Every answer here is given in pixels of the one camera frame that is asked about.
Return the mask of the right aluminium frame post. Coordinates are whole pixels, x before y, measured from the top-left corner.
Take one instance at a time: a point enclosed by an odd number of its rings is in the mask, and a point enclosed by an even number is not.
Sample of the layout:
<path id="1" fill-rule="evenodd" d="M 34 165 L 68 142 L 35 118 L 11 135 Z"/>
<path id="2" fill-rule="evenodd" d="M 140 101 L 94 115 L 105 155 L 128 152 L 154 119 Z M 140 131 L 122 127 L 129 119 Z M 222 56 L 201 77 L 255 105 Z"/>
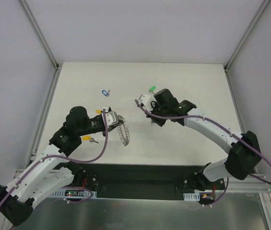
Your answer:
<path id="1" fill-rule="evenodd" d="M 233 53 L 231 54 L 229 60 L 224 65 L 224 71 L 228 72 L 231 66 L 233 65 L 234 61 L 236 60 L 239 53 L 242 51 L 245 43 L 247 42 L 248 38 L 252 34 L 253 30 L 255 29 L 256 25 L 258 24 L 259 20 L 271 4 L 271 0 L 263 0 L 259 5 L 258 9 L 256 10 L 254 16 L 252 17 L 250 23 L 248 24 L 246 30 L 244 31 L 242 37 L 240 38 L 238 44 L 236 45 Z"/>

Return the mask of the left aluminium frame post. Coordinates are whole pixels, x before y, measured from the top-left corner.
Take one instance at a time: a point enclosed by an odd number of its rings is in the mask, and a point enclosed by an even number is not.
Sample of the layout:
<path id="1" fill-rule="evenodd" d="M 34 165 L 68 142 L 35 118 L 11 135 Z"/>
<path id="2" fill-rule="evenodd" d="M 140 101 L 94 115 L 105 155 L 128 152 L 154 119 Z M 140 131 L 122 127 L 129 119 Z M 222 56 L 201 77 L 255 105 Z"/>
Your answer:
<path id="1" fill-rule="evenodd" d="M 26 0 L 19 0 L 18 1 L 22 10 L 24 11 L 24 14 L 26 15 L 42 49 L 44 50 L 47 58 L 49 59 L 51 65 L 53 66 L 53 68 L 55 70 L 59 69 L 59 63 L 57 62 L 56 58 L 53 55 L 53 52 L 50 49 L 50 46 L 48 44 L 48 42 L 46 41 L 46 38 L 43 35 L 43 32 L 40 28 L 40 26 L 38 25 L 38 22 L 32 12 L 32 10 L 30 9 L 30 6 L 28 4 L 28 2 Z"/>

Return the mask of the metal disc keyring holder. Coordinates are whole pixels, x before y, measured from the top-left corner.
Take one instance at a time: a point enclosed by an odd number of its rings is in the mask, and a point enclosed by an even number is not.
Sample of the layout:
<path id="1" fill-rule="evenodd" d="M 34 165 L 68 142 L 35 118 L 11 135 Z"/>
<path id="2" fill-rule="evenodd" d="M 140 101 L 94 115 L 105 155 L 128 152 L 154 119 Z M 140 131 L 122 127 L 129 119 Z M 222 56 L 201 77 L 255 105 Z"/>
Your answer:
<path id="1" fill-rule="evenodd" d="M 118 134 L 123 146 L 128 146 L 130 142 L 129 127 L 126 124 L 118 126 Z"/>

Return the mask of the key with blue outlined tag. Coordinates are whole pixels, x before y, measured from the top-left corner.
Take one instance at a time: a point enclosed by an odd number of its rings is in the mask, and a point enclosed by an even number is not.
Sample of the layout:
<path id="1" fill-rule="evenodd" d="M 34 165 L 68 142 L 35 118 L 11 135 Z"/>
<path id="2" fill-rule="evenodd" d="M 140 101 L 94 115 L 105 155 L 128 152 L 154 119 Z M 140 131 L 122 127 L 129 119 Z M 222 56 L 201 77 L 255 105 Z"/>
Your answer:
<path id="1" fill-rule="evenodd" d="M 110 96 L 110 90 L 102 90 L 101 93 L 106 97 Z"/>

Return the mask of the aluminium frame post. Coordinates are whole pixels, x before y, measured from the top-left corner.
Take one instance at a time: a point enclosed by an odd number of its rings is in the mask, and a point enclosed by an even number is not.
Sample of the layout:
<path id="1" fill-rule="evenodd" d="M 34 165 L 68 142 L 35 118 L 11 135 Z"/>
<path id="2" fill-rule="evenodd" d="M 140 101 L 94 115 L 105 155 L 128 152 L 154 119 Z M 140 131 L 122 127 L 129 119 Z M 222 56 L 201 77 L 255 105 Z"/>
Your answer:
<path id="1" fill-rule="evenodd" d="M 53 55 L 53 52 L 50 49 L 50 46 L 48 44 L 48 42 L 46 41 L 46 38 L 43 35 L 43 32 L 40 28 L 40 26 L 38 25 L 38 22 L 32 12 L 32 10 L 30 9 L 30 6 L 28 4 L 28 2 L 26 0 L 19 0 L 18 1 L 22 10 L 24 11 L 24 14 L 26 15 L 42 49 L 44 50 L 47 58 L 49 59 L 51 65 L 53 66 L 53 68 L 55 70 L 59 69 L 59 63 L 57 62 L 56 58 Z"/>
<path id="2" fill-rule="evenodd" d="M 229 60 L 224 65 L 224 71 L 228 72 L 231 66 L 233 65 L 234 61 L 236 60 L 239 53 L 242 51 L 245 43 L 247 42 L 248 38 L 252 34 L 253 30 L 255 29 L 256 25 L 258 24 L 259 20 L 271 4 L 271 0 L 263 0 L 259 5 L 258 9 L 256 10 L 254 16 L 252 17 L 250 23 L 248 24 L 246 30 L 244 31 L 242 37 L 240 38 L 238 44 L 236 45 L 233 53 L 231 54 Z"/>

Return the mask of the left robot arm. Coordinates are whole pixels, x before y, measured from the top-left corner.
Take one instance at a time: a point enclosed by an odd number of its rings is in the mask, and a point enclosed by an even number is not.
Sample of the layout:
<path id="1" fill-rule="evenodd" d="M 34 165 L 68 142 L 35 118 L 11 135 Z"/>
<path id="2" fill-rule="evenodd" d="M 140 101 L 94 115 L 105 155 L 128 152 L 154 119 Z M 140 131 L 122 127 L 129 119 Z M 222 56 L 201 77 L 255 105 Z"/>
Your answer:
<path id="1" fill-rule="evenodd" d="M 102 133 L 108 139 L 108 133 L 124 123 L 111 108 L 90 118 L 84 107 L 73 107 L 40 156 L 7 185 L 0 184 L 0 213 L 19 226 L 55 191 L 65 186 L 85 191 L 81 164 L 92 163 L 103 153 L 88 161 L 71 159 L 70 155 L 82 144 L 83 136 Z"/>

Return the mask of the key with yellow tag lower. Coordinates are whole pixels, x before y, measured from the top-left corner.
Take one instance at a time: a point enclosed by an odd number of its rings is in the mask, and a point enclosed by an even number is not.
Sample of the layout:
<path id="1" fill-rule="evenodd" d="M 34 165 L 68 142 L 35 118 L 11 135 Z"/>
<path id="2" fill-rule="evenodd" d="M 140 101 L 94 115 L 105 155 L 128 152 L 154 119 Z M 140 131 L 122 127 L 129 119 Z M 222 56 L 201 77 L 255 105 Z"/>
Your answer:
<path id="1" fill-rule="evenodd" d="M 91 136 L 82 136 L 82 140 L 83 141 L 89 141 L 89 142 L 91 142 L 91 143 L 99 143 L 98 141 L 96 141 L 93 137 L 91 137 Z"/>

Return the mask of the key with green tag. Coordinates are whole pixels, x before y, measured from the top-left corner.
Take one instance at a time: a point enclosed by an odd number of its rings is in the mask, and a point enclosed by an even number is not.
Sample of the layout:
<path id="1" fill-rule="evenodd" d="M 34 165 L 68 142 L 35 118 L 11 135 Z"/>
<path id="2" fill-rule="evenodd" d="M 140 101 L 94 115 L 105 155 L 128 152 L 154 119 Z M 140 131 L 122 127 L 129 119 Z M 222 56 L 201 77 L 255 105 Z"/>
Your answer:
<path id="1" fill-rule="evenodd" d="M 152 86 L 152 87 L 149 89 L 149 93 L 154 94 L 155 89 L 156 89 L 156 86 Z"/>

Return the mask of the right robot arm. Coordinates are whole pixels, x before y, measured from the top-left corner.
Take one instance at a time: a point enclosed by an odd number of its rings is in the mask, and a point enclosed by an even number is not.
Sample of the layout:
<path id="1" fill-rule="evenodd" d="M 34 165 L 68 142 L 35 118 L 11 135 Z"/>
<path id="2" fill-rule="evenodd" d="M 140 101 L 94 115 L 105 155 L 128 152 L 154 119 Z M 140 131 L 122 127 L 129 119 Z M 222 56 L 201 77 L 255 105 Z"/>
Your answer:
<path id="1" fill-rule="evenodd" d="M 244 180 L 261 160 L 252 151 L 252 148 L 259 150 L 258 139 L 253 132 L 240 133 L 221 127 L 205 118 L 195 104 L 187 100 L 179 102 L 169 89 L 141 95 L 139 101 L 140 106 L 148 112 L 147 118 L 158 126 L 162 127 L 167 120 L 177 122 L 201 133 L 227 153 L 227 158 L 209 162 L 187 178 L 187 184 L 193 189 L 204 191 L 213 186 L 215 181 L 229 176 Z"/>

